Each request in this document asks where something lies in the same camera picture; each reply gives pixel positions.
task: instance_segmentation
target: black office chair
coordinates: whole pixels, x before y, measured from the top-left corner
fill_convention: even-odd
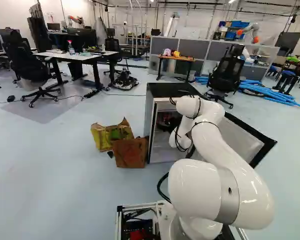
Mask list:
[[[27,91],[33,91],[38,89],[38,91],[33,92],[28,95],[23,95],[21,101],[25,101],[26,98],[34,97],[31,100],[29,107],[33,108],[34,103],[44,96],[51,97],[55,102],[58,101],[56,95],[52,95],[52,92],[61,93],[61,89],[42,89],[41,87],[46,84],[46,82],[52,78],[49,73],[48,67],[40,61],[36,56],[33,55],[29,46],[27,46],[23,39],[17,31],[13,30],[11,32],[10,41],[2,44],[7,56],[11,60],[11,68],[15,71],[17,76],[21,77],[20,83],[22,87]],[[45,59],[46,63],[52,60],[51,57]]]
[[[117,63],[121,62],[123,59],[125,59],[125,65],[127,70],[129,71],[128,61],[127,58],[123,56],[123,52],[121,51],[119,40],[115,38],[106,38],[105,39],[105,50],[106,51],[114,51],[119,52],[118,57],[115,59]],[[114,70],[115,73],[120,74],[120,70]],[[106,75],[107,73],[110,73],[110,71],[104,71],[103,74]]]
[[[212,91],[213,94],[206,92],[205,95],[214,99],[216,102],[221,101],[229,105],[229,108],[232,109],[234,105],[225,100],[227,93],[236,91],[240,85],[240,73],[245,64],[245,61],[234,57],[223,57],[213,71],[209,74],[209,79],[207,82],[207,87],[211,87],[209,91]]]

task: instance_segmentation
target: blue stool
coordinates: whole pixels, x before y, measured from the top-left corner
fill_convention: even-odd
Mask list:
[[[296,75],[293,71],[288,71],[288,70],[283,70],[282,74],[286,74],[286,75],[289,75],[289,76],[295,76]]]
[[[285,89],[285,87],[292,81],[296,74],[293,71],[284,70],[282,71],[282,76],[280,80],[278,81],[277,85],[274,86],[272,89],[279,90],[280,92]]]
[[[266,75],[270,76],[272,74],[272,76],[274,77],[277,73],[278,73],[278,70],[276,69],[276,67],[270,66],[269,71],[266,73]]]

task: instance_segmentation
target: cubicle partition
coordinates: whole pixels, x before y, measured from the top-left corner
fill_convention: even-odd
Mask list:
[[[213,68],[225,55],[231,45],[242,44],[236,41],[182,39],[175,37],[152,36],[149,57],[149,73],[158,74],[159,58],[164,49],[179,51],[183,56],[195,58],[192,69],[196,76],[208,76]],[[262,80],[276,59],[279,47],[245,43],[250,55],[259,55],[259,63],[245,63],[241,72],[242,77],[250,80]],[[167,77],[184,78],[188,71],[188,64],[178,60],[162,62],[161,74]]]

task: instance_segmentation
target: paper bag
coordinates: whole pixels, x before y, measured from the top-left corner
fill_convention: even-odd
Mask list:
[[[96,147],[100,152],[111,150],[115,140],[134,139],[134,134],[126,118],[118,125],[102,126],[98,123],[91,125],[91,133]]]
[[[148,141],[145,138],[113,141],[113,153],[118,168],[143,169]]]

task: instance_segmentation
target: yellow bag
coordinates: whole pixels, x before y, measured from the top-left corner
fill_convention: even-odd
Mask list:
[[[118,125],[112,126],[102,126],[96,122],[91,125],[91,133],[100,152],[111,150],[112,141],[135,138],[126,118]]]

